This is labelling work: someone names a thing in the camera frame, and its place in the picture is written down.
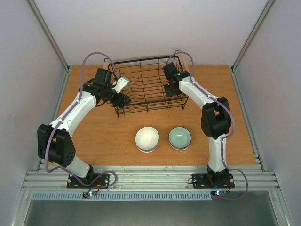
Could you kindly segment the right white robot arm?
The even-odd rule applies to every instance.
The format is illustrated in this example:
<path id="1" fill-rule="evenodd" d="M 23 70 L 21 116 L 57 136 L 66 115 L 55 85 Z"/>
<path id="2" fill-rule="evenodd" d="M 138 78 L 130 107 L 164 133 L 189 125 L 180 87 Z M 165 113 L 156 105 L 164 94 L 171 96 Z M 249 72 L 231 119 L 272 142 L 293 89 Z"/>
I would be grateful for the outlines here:
<path id="1" fill-rule="evenodd" d="M 229 173 L 226 139 L 232 121 L 228 100 L 212 95 L 188 71 L 177 70 L 174 63 L 167 63 L 163 73 L 168 80 L 168 94 L 185 94 L 201 108 L 201 129 L 209 142 L 207 180 L 211 186 L 219 186 Z"/>

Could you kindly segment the white ceramic bowl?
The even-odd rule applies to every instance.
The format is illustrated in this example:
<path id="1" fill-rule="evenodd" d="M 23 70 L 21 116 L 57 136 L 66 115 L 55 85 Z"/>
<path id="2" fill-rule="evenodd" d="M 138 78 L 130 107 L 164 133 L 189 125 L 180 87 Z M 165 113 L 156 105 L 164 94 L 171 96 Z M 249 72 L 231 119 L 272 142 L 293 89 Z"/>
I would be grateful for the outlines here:
<path id="1" fill-rule="evenodd" d="M 135 136 L 136 147 L 143 153 L 153 152 L 159 143 L 159 133 L 154 127 L 143 127 Z"/>

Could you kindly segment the black wire dish rack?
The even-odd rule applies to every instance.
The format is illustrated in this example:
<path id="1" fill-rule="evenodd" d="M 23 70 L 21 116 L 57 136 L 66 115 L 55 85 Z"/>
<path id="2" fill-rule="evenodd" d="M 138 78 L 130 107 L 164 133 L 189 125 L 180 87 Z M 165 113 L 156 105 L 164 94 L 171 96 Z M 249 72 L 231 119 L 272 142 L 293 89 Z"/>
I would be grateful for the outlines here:
<path id="1" fill-rule="evenodd" d="M 153 56 L 114 62 L 118 74 L 130 80 L 122 93 L 130 97 L 131 103 L 124 108 L 115 107 L 118 117 L 129 113 L 185 108 L 187 95 L 179 93 L 178 96 L 167 97 L 165 94 L 164 85 L 168 84 L 168 80 L 162 68 L 166 63 L 173 63 L 180 72 L 185 70 L 180 56 Z"/>

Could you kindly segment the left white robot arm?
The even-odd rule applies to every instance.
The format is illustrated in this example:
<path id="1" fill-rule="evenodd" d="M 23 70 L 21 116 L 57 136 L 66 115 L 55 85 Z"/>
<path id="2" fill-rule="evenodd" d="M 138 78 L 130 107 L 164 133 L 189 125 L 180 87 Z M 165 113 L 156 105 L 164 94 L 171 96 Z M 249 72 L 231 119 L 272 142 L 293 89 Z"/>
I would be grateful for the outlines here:
<path id="1" fill-rule="evenodd" d="M 128 78 L 99 68 L 94 78 L 81 84 L 75 99 L 57 119 L 38 127 L 38 156 L 78 176 L 83 187 L 92 186 L 95 181 L 92 167 L 76 155 L 72 135 L 93 108 L 105 103 L 123 108 L 130 103 L 129 96 L 122 93 L 129 83 Z"/>

